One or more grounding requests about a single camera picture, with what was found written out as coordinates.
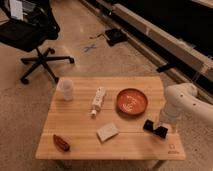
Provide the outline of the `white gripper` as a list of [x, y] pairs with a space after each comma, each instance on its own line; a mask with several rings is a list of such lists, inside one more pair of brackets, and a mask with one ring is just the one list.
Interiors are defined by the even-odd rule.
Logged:
[[166, 103], [160, 111], [159, 115], [159, 129], [164, 129], [163, 123], [171, 124], [172, 133], [177, 132], [176, 124], [181, 119], [181, 109], [173, 104]]

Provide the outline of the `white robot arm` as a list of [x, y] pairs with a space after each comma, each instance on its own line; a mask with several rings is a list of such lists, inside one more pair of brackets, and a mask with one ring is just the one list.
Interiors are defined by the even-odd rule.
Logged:
[[183, 111], [193, 114], [213, 127], [213, 105], [197, 98], [198, 89], [192, 83], [168, 86], [164, 90], [165, 104], [160, 110], [158, 125], [170, 124], [173, 130]]

